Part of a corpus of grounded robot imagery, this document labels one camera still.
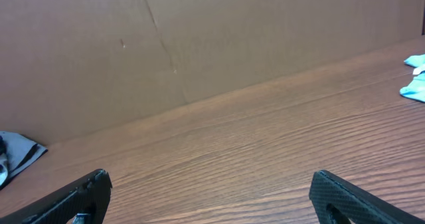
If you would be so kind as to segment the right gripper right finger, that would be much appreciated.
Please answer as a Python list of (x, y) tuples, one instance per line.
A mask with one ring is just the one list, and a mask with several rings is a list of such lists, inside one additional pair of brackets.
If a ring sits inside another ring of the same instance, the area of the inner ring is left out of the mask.
[(314, 173), (309, 199), (321, 224), (424, 224), (424, 220), (327, 170)]

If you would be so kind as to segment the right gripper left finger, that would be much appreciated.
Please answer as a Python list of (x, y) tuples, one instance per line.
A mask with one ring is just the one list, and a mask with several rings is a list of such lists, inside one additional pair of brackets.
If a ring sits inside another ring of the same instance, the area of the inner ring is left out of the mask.
[(4, 224), (103, 223), (112, 182), (104, 169), (61, 187), (38, 201), (1, 218)]

